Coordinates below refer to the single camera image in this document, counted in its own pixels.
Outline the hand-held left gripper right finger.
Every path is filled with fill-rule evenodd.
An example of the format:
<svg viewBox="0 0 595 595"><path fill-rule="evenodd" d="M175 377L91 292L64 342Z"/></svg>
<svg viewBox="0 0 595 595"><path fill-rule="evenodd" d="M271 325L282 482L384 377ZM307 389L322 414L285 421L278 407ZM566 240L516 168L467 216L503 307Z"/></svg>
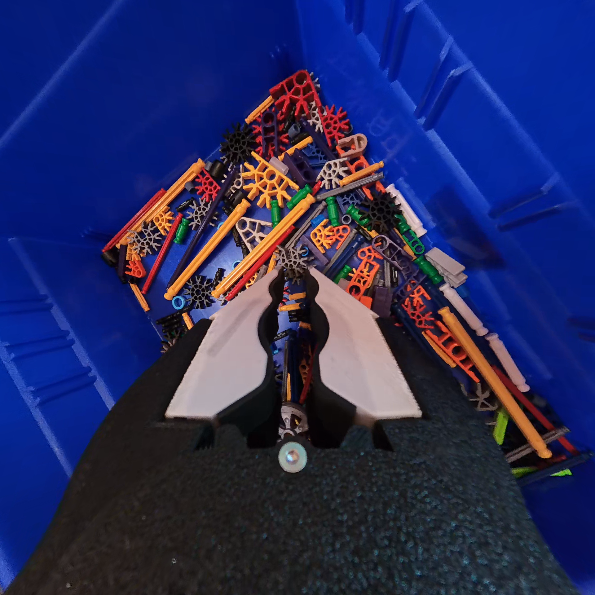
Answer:
<svg viewBox="0 0 595 595"><path fill-rule="evenodd" d="M305 281L316 339L307 399L310 419L326 433L420 419L422 410L378 316L316 268L308 270Z"/></svg>

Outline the grey snowflake connector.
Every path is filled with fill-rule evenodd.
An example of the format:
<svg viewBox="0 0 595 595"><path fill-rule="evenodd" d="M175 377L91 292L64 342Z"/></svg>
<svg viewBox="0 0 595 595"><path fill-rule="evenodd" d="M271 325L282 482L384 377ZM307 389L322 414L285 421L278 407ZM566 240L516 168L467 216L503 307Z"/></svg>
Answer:
<svg viewBox="0 0 595 595"><path fill-rule="evenodd" d="M307 247L283 247L279 246L274 255L276 256L276 265L284 271L286 281L293 284L303 279L304 273L312 265L314 256Z"/></svg>

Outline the pile of colourful construction pieces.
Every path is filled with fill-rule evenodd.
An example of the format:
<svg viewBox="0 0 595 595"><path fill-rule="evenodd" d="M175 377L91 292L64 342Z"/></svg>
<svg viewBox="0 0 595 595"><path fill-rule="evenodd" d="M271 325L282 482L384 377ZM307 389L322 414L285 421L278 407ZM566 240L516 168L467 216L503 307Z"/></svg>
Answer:
<svg viewBox="0 0 595 595"><path fill-rule="evenodd" d="M212 161L198 159L158 190L108 240L102 258L127 283L172 348L195 320L272 272L275 250L307 247L334 284L411 334L447 369L487 422L522 484L571 475L594 458L534 383L469 294L469 265L432 241L404 183L383 182L343 108L323 105L313 73L270 89L244 123L223 134ZM281 403L305 409L316 339L305 273L285 279L281 330L271 351Z"/></svg>

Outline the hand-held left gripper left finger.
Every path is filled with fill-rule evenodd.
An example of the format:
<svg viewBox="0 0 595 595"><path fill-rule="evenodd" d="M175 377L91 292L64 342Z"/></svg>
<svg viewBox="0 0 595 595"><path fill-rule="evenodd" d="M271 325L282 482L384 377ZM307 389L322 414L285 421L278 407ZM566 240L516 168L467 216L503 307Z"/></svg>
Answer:
<svg viewBox="0 0 595 595"><path fill-rule="evenodd" d="M254 430L276 400L271 344L284 293L280 268L221 308L165 412L167 419L203 420Z"/></svg>

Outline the blue plastic bin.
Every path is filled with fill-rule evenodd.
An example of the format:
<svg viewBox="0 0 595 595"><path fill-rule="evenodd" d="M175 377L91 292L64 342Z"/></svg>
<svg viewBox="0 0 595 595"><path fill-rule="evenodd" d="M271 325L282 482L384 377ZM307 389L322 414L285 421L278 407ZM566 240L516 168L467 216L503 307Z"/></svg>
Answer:
<svg viewBox="0 0 595 595"><path fill-rule="evenodd" d="M302 69L594 452L594 1L1 1L1 590L160 357L103 245Z"/></svg>

